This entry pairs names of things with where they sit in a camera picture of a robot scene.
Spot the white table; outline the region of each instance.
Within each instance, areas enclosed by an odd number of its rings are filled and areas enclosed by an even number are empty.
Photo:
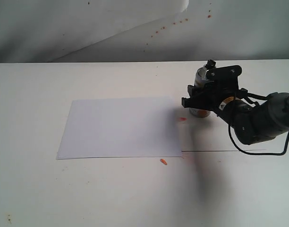
[[[56,160],[72,100],[169,95],[178,107],[203,64],[0,64],[0,226],[289,227],[289,150],[185,152],[167,166],[159,158]],[[232,64],[252,93],[289,92],[289,60],[217,62]],[[228,143],[226,133],[203,144]],[[267,149],[281,152],[285,136]]]

